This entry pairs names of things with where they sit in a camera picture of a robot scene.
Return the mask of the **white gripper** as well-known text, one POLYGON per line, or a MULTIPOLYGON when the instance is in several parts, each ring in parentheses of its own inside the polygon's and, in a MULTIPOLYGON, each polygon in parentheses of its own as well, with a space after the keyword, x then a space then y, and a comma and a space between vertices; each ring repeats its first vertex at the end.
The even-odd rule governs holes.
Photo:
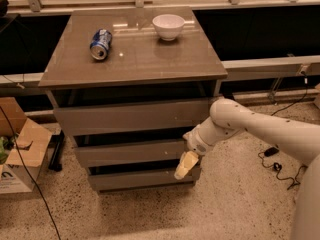
POLYGON ((188 172, 199 161, 199 155, 204 156, 210 152, 213 147, 207 144, 200 137, 200 126, 197 125, 191 131, 183 135, 183 139, 186 141, 188 152, 184 152, 180 158, 179 164, 175 170, 174 177, 177 180, 183 179, 188 172))

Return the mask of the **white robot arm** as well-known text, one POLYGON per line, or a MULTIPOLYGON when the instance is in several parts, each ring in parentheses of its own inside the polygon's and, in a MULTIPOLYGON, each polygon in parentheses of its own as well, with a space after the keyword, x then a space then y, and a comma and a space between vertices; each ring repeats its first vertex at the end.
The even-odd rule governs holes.
POLYGON ((307 166, 299 189, 290 240, 320 240, 320 126, 253 112, 231 99, 218 99, 209 117, 183 138, 187 151, 174 177, 183 179, 217 142, 246 131, 307 166))

